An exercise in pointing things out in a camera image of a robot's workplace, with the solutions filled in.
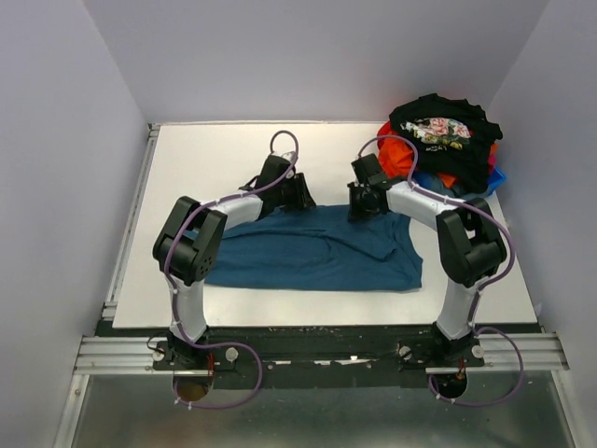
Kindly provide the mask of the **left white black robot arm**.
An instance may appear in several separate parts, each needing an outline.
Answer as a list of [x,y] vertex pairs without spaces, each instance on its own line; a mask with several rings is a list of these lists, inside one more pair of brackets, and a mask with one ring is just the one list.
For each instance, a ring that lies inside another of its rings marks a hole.
[[257,351],[246,343],[204,343],[204,280],[215,267],[225,231],[257,222],[274,211],[310,210],[315,201],[305,175],[297,171],[298,153],[287,159],[273,153],[261,171],[224,197],[201,203],[182,196],[174,204],[152,249],[170,291],[172,320],[167,347],[188,369],[198,368],[218,349],[245,351],[262,371]]

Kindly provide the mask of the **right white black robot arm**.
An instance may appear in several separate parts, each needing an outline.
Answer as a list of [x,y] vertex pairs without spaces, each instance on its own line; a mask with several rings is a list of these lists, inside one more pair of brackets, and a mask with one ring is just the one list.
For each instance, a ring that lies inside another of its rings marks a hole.
[[473,338],[484,282],[507,258],[498,222],[485,200],[456,200],[410,179],[391,179],[372,154],[356,159],[352,167],[355,181],[348,185],[351,221],[394,213],[437,233],[440,264],[448,283],[428,346],[437,364],[451,365]]

